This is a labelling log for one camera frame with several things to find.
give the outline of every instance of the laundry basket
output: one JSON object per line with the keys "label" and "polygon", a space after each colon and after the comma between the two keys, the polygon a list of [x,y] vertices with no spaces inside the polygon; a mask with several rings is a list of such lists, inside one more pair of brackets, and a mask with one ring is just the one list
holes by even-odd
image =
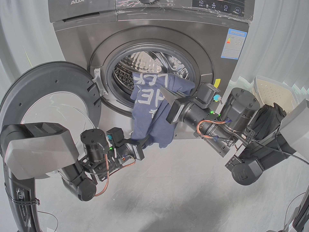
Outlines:
{"label": "laundry basket", "polygon": [[260,102],[261,107],[265,104],[273,106],[273,103],[277,103],[283,110],[290,113],[299,104],[292,88],[262,76],[254,79],[252,93]]}

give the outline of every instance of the sticker label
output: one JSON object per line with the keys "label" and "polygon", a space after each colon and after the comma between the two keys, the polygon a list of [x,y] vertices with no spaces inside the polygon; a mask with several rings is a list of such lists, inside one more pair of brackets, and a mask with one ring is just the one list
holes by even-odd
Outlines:
{"label": "sticker label", "polygon": [[222,58],[238,59],[245,42],[247,32],[236,29],[229,29],[223,51]]}
{"label": "sticker label", "polygon": [[179,110],[178,110],[178,112],[177,112],[177,114],[176,114],[176,116],[175,116],[173,122],[176,122],[176,121],[178,120],[178,117],[179,117],[181,111],[183,110],[183,107],[184,107],[184,105],[181,105],[181,106],[180,106],[180,108],[179,108]]}
{"label": "sticker label", "polygon": [[140,160],[141,158],[139,157],[138,151],[137,151],[137,147],[135,145],[133,145],[133,149],[136,155],[136,159]]}
{"label": "sticker label", "polygon": [[216,81],[214,82],[214,87],[218,88],[219,84],[220,84],[220,81],[221,81],[221,79],[216,79]]}

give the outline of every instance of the plastic wrap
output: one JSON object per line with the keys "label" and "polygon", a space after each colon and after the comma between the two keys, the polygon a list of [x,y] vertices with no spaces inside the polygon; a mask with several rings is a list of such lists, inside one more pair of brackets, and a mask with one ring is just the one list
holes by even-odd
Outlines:
{"label": "plastic wrap", "polygon": [[143,3],[139,0],[116,0],[118,14],[136,12],[156,13],[165,10],[182,10],[203,15],[211,13],[217,17],[224,17],[250,24],[253,20],[255,0],[155,0]]}

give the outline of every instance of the gray cover panel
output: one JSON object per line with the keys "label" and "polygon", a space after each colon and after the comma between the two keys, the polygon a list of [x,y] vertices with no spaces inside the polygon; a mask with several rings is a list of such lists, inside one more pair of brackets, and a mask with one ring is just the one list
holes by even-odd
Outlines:
{"label": "gray cover panel", "polygon": [[281,122],[280,133],[288,144],[309,159],[309,101],[304,99]]}
{"label": "gray cover panel", "polygon": [[58,135],[13,140],[5,163],[17,179],[30,179],[74,164],[79,153],[70,131]]}

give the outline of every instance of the white lettering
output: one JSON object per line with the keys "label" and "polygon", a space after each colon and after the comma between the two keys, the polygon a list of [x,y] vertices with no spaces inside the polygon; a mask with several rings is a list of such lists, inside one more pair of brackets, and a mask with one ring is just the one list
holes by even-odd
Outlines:
{"label": "white lettering", "polygon": [[138,97],[139,92],[141,91],[141,88],[137,85],[137,87],[139,88],[139,91],[137,92],[136,97]]}
{"label": "white lettering", "polygon": [[154,118],[156,112],[157,112],[157,109],[156,110],[150,109],[149,113],[151,114],[151,118]]}
{"label": "white lettering", "polygon": [[158,107],[158,100],[164,100],[164,96],[163,97],[160,97],[160,89],[157,89],[157,94],[156,94],[156,97],[155,97],[155,106]]}
{"label": "white lettering", "polygon": [[75,1],[73,0],[73,1],[71,2],[71,5],[74,4],[74,3],[79,3],[79,2],[85,2],[85,0],[75,0]]}
{"label": "white lettering", "polygon": [[138,100],[138,102],[150,105],[151,99],[152,99],[152,97],[154,95],[154,90],[153,89],[142,89],[142,92],[150,92],[150,94],[149,95],[142,94],[142,97],[147,98],[147,100],[146,101]]}
{"label": "white lettering", "polygon": [[133,77],[134,80],[137,80],[137,83],[136,84],[145,84],[145,81],[143,79],[143,74],[140,75],[140,77]]}
{"label": "white lettering", "polygon": [[158,74],[158,77],[161,77],[161,76],[165,76],[164,85],[165,87],[168,87],[168,74]]}
{"label": "white lettering", "polygon": [[155,85],[155,82],[156,82],[156,80],[157,80],[157,75],[144,75],[144,77],[149,77],[149,76],[152,76],[152,77],[153,77],[153,80],[152,80],[152,82],[149,82],[149,85],[150,85],[150,86]]}

